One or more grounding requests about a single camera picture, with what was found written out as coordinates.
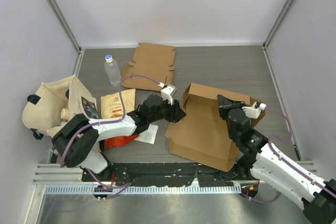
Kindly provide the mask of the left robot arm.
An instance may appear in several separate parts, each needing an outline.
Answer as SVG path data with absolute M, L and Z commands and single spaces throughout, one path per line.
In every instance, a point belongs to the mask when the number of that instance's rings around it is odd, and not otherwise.
M 81 166 L 105 182 L 111 177 L 112 169 L 100 150 L 93 149 L 96 143 L 112 137 L 138 135 L 153 122 L 165 119 L 177 123 L 184 117 L 186 113 L 178 100 L 169 103 L 158 95 L 151 95 L 122 120 L 89 119 L 77 114 L 54 135 L 52 143 L 62 155 L 63 165 L 68 168 Z

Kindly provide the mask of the large brown cardboard box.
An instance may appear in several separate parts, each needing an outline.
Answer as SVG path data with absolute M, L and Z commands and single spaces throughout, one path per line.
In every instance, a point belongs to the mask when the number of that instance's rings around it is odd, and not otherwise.
M 218 95 L 243 101 L 247 106 L 258 101 L 249 95 L 191 83 L 181 101 L 186 117 L 170 123 L 165 137 L 171 154 L 228 172 L 236 162 L 239 149 L 229 138 L 227 124 L 219 115 Z

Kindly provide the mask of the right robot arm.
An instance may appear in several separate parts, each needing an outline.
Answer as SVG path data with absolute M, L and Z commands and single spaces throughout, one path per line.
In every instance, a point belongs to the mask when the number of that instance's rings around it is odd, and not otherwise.
M 304 169 L 276 147 L 275 135 L 265 137 L 254 129 L 252 120 L 268 109 L 266 104 L 256 101 L 248 106 L 222 95 L 217 101 L 228 136 L 243 154 L 237 166 L 239 177 L 269 184 L 294 202 L 311 223 L 333 223 L 335 179 L 326 181 Z

